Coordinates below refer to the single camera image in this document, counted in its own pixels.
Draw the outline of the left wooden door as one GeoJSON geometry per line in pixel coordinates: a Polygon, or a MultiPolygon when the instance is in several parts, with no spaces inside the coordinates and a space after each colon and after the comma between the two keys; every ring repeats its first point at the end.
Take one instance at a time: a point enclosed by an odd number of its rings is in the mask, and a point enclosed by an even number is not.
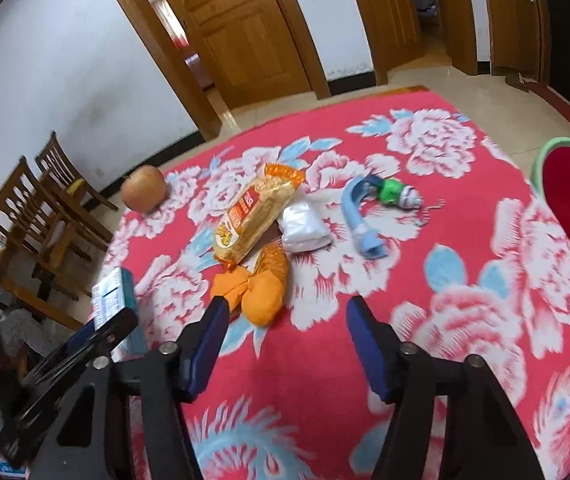
{"type": "Polygon", "coordinates": [[[276,0],[167,0],[228,107],[308,92],[276,0]]]}

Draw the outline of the near wooden chair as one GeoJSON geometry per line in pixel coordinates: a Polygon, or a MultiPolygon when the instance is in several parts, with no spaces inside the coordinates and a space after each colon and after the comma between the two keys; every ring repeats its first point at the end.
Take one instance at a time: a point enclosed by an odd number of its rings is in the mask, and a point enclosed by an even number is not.
{"type": "Polygon", "coordinates": [[[12,277],[12,264],[29,257],[39,269],[37,275],[51,287],[77,301],[91,295],[87,286],[62,269],[65,256],[73,252],[89,261],[91,256],[77,243],[78,237],[99,250],[107,249],[102,236],[93,233],[87,221],[72,217],[63,201],[49,191],[31,171],[25,157],[18,160],[0,188],[0,288],[12,294],[31,312],[78,330],[82,322],[52,306],[38,292],[12,277]]]}

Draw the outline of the far wooden chair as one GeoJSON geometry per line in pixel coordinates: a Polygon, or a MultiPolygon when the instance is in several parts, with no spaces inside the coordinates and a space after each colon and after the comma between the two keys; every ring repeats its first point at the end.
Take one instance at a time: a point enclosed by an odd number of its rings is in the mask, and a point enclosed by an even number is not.
{"type": "Polygon", "coordinates": [[[116,211],[118,207],[108,198],[104,197],[98,190],[81,176],[78,169],[63,151],[58,136],[55,131],[50,134],[49,141],[35,157],[37,167],[42,172],[47,172],[53,180],[66,193],[74,196],[79,204],[84,197],[91,197],[90,203],[100,203],[103,206],[116,211]]]}

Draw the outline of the white blue medicine box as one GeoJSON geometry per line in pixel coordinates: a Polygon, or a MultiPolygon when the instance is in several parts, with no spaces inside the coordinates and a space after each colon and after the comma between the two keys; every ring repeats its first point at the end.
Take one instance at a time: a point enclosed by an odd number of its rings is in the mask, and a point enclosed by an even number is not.
{"type": "MultiPolygon", "coordinates": [[[[123,308],[129,308],[139,314],[132,274],[124,268],[115,268],[107,272],[92,287],[92,309],[94,327],[98,330],[123,308]]],[[[140,325],[112,351],[115,362],[144,356],[147,343],[140,325]]]]}

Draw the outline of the low wooden cabinet panel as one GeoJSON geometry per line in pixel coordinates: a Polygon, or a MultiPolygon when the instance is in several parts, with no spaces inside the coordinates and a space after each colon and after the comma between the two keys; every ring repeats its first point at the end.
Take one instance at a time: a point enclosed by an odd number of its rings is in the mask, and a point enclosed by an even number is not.
{"type": "Polygon", "coordinates": [[[532,0],[486,0],[493,75],[538,76],[538,12],[532,0]]]}

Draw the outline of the orange snack packet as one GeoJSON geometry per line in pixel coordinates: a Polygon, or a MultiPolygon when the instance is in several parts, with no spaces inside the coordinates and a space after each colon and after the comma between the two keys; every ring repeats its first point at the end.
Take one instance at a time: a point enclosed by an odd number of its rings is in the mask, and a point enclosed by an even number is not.
{"type": "Polygon", "coordinates": [[[251,252],[305,180],[301,170],[265,164],[220,219],[213,236],[213,256],[231,271],[251,252]]]}

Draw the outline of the brownish apple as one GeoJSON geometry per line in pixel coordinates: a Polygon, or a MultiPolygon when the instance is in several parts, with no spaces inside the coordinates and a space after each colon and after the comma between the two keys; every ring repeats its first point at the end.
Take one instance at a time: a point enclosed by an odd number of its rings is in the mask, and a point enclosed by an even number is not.
{"type": "Polygon", "coordinates": [[[161,171],[144,165],[126,177],[122,187],[122,201],[139,214],[150,214],[168,195],[168,185],[161,171]]]}

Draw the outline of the wooden door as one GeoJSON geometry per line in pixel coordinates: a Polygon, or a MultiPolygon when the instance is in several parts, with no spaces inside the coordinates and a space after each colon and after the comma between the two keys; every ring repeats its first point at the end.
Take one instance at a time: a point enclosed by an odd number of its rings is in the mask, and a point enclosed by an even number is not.
{"type": "Polygon", "coordinates": [[[308,92],[276,0],[167,0],[228,107],[308,92]]]}
{"type": "Polygon", "coordinates": [[[424,55],[414,0],[355,0],[371,50],[376,84],[388,73],[424,55]]]}

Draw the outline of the green white keychain toy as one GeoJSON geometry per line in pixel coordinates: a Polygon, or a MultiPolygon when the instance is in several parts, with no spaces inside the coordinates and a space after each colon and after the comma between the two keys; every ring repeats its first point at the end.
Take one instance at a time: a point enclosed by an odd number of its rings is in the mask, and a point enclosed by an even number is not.
{"type": "Polygon", "coordinates": [[[442,198],[435,204],[426,205],[423,196],[414,186],[393,178],[383,180],[378,192],[378,200],[385,206],[411,212],[418,226],[427,226],[430,221],[430,212],[442,209],[445,205],[442,198]]]}

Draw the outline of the middle wooden door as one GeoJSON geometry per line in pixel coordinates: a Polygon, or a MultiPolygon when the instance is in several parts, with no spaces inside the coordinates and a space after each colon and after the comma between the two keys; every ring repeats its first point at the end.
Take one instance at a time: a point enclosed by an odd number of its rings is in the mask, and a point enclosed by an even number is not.
{"type": "Polygon", "coordinates": [[[414,0],[355,0],[371,50],[376,84],[388,73],[424,55],[414,0]]]}

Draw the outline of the white crumpled plastic wrapper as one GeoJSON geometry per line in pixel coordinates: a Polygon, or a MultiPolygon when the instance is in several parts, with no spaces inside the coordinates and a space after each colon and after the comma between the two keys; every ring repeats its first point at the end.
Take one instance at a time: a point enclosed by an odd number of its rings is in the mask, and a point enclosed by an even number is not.
{"type": "Polygon", "coordinates": [[[277,219],[282,246],[289,254],[314,252],[332,243],[328,227],[305,198],[292,200],[277,219]]]}

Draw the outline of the red floral tablecloth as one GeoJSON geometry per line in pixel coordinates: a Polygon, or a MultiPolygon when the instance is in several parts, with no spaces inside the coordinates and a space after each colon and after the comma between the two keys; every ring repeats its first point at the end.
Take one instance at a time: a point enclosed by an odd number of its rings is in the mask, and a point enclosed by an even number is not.
{"type": "Polygon", "coordinates": [[[169,200],[127,211],[103,263],[131,272],[150,346],[204,313],[220,264],[215,228],[270,162],[302,188],[332,234],[293,255],[283,309],[259,328],[235,318],[206,391],[185,410],[208,479],[365,479],[392,414],[367,385],[346,325],[360,295],[433,356],[488,362],[544,474],[570,474],[570,240],[519,168],[437,94],[374,96],[288,116],[169,171],[169,200]],[[363,258],[341,211],[354,177],[412,185],[430,212],[366,197],[388,255],[363,258]]]}

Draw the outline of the wooden chair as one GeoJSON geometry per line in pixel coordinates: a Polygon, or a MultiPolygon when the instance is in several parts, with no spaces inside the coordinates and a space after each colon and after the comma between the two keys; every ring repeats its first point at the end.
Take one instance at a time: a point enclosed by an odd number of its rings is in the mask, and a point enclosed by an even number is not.
{"type": "Polygon", "coordinates": [[[89,261],[91,256],[77,243],[78,237],[99,250],[107,249],[102,236],[93,233],[87,221],[72,217],[63,201],[49,191],[31,171],[25,157],[18,160],[0,188],[0,288],[12,294],[31,312],[78,330],[82,322],[52,306],[38,292],[12,277],[12,264],[29,257],[39,269],[37,275],[51,287],[77,301],[91,295],[87,286],[62,269],[65,256],[73,252],[89,261]]]}
{"type": "Polygon", "coordinates": [[[91,197],[90,203],[100,203],[103,206],[116,211],[118,207],[108,198],[104,197],[98,190],[81,176],[78,169],[63,151],[58,136],[55,131],[50,134],[49,141],[35,157],[37,167],[42,172],[47,172],[53,180],[66,193],[74,196],[79,204],[84,197],[91,197]]]}

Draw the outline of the blue plastic pipe piece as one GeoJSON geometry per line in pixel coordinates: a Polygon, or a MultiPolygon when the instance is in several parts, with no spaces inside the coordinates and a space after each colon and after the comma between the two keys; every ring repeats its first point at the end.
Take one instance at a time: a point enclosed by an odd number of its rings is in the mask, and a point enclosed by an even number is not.
{"type": "Polygon", "coordinates": [[[367,260],[377,260],[388,255],[386,243],[379,232],[371,228],[360,212],[361,203],[366,197],[378,196],[384,180],[373,174],[354,177],[341,194],[341,211],[352,236],[357,252],[367,260]]]}

